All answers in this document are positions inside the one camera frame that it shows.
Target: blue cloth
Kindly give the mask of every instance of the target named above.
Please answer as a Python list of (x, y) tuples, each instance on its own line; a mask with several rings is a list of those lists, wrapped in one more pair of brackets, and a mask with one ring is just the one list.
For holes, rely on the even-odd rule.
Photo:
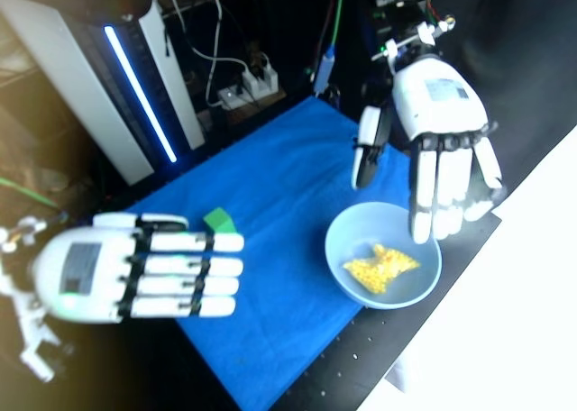
[(361, 308), (326, 265), (333, 219), (360, 202), (408, 205), (408, 158), (392, 148), (370, 187), (351, 188), (357, 128), (308, 98), (131, 208), (202, 230), (221, 206), (244, 235), (234, 314), (179, 320), (242, 409), (269, 408)]

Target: led light strip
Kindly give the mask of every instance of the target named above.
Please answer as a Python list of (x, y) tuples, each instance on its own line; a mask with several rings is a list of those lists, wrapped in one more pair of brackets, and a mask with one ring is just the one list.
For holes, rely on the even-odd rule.
[(124, 73), (128, 77), (130, 85), (133, 87), (134, 93), (136, 93), (138, 100), (141, 102), (142, 109), (144, 109), (146, 116), (148, 116), (152, 128), (156, 132), (156, 135), (158, 136), (160, 143), (162, 144), (162, 147), (166, 152), (166, 155), (169, 156), (169, 160), (172, 163), (176, 162), (177, 156), (174, 154), (172, 147), (170, 147), (169, 140), (166, 138), (166, 135), (162, 131), (159, 120), (156, 118), (156, 115), (152, 111), (151, 104), (146, 98), (144, 91), (142, 91), (141, 84), (136, 78), (134, 70), (130, 65), (130, 62), (128, 62), (128, 58), (126, 58), (126, 54), (124, 53), (124, 49), (121, 46), (120, 42), (118, 41), (118, 37), (116, 37), (116, 32), (114, 31), (114, 28), (112, 26), (105, 26), (105, 34), (106, 37), (108, 38), (108, 41), (110, 41), (110, 44), (112, 45), (112, 49), (114, 50), (114, 53), (118, 58), (118, 61), (120, 61), (120, 65), (123, 67)]

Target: yellow toy in bowl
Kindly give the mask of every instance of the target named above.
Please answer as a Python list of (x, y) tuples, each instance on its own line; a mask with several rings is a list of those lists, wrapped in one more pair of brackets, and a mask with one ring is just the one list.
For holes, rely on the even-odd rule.
[(402, 251), (387, 249), (381, 244), (372, 248), (374, 258), (352, 260), (344, 267), (373, 294), (387, 292), (387, 285), (399, 274), (416, 269), (419, 263)]

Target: light blue plastic bowl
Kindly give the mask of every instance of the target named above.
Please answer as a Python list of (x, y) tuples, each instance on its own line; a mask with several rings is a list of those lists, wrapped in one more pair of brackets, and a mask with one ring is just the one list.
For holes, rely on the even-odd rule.
[[(402, 251), (421, 264), (400, 274), (384, 294), (369, 292), (343, 266), (353, 259), (372, 257), (372, 247), (377, 242)], [(414, 305), (429, 295), (441, 276), (439, 244), (433, 238), (425, 244), (413, 242), (408, 231), (408, 211), (383, 202), (353, 205), (341, 212), (326, 234), (325, 254), (343, 291), (353, 300), (375, 309)]]

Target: white floor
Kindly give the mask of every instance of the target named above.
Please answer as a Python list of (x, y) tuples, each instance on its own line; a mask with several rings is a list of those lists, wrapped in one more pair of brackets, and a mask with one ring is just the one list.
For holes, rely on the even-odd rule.
[(496, 210), (502, 224), (371, 410), (577, 410), (577, 129)]

